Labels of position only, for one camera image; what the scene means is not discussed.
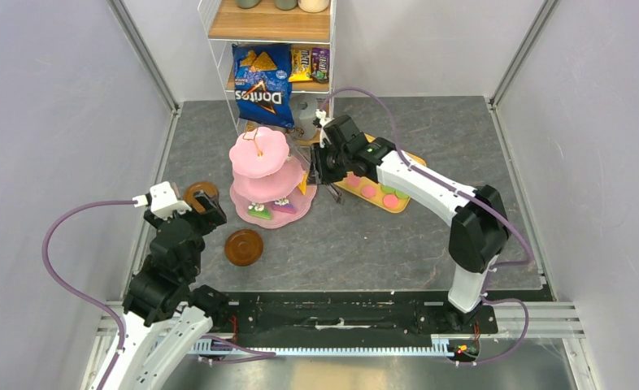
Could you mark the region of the purple cake slice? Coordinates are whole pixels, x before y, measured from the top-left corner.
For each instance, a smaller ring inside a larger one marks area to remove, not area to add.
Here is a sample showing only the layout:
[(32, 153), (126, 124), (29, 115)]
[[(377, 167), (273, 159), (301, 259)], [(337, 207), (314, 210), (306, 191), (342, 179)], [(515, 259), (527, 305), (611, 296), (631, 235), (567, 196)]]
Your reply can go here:
[(287, 197), (277, 199), (270, 204), (270, 207), (277, 212), (294, 215), (297, 213), (296, 208)]

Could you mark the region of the green cake slice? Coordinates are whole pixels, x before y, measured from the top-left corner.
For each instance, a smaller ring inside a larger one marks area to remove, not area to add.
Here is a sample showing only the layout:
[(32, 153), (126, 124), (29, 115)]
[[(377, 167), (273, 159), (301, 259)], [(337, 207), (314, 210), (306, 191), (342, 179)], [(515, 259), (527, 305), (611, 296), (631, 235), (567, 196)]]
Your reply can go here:
[(272, 213), (263, 203), (250, 203), (248, 205), (248, 215), (263, 220), (272, 220)]

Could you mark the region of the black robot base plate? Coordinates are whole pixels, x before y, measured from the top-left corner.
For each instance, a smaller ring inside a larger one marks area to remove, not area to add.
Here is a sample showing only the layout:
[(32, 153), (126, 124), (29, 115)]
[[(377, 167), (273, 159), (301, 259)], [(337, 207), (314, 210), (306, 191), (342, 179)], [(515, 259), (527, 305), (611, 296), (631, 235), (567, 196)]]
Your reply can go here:
[(498, 333), (490, 306), (455, 314), (442, 291), (228, 292), (211, 333), (248, 348), (424, 347)]

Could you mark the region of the yellow cake slice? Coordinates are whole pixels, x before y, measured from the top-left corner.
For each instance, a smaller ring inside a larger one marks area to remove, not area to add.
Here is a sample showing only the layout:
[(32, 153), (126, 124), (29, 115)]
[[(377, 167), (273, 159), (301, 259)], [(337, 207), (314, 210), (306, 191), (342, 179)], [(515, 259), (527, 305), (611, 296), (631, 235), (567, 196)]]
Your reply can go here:
[(307, 181), (308, 181), (308, 176), (309, 176), (309, 172), (308, 171), (304, 171), (303, 172), (303, 176), (302, 176), (302, 180), (301, 182), (298, 184), (298, 191), (301, 193), (301, 195), (306, 196), (307, 194)]

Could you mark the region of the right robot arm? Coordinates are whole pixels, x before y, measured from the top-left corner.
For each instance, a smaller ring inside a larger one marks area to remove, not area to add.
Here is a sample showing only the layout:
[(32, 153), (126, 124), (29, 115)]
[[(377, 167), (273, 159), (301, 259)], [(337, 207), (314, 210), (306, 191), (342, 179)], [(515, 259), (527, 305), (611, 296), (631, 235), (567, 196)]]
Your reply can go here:
[(317, 110), (313, 123), (320, 141), (311, 147), (310, 183), (334, 184), (349, 174), (366, 177), (405, 193), (446, 223), (456, 268), (444, 321), (453, 332), (472, 327), (489, 268), (510, 236), (499, 192), (489, 185), (475, 188), (450, 180), (383, 137), (368, 140), (348, 115), (330, 119)]

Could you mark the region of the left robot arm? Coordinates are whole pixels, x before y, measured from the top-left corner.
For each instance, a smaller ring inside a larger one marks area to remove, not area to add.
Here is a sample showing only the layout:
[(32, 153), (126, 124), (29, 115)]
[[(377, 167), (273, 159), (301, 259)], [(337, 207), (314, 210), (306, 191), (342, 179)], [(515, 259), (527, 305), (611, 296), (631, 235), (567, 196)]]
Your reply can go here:
[(157, 389), (197, 337), (228, 326), (227, 297), (207, 286), (190, 289), (201, 271), (204, 236), (226, 223), (219, 191), (197, 182), (180, 197), (165, 181), (130, 200), (145, 207), (144, 220), (156, 230), (150, 252), (133, 275), (117, 314), (110, 306), (81, 294), (115, 322), (117, 336), (93, 389)]

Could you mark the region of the metal serving tongs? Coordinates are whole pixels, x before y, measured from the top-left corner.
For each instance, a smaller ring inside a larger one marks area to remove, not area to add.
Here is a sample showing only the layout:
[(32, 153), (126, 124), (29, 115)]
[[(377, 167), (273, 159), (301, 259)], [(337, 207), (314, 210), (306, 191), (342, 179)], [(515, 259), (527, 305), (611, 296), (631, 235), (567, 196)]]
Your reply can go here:
[(321, 147), (319, 143), (311, 147), (311, 163), (308, 176), (309, 184), (323, 185), (336, 203), (343, 203), (343, 196), (336, 183), (347, 176), (346, 168), (337, 158), (337, 151), (330, 147)]

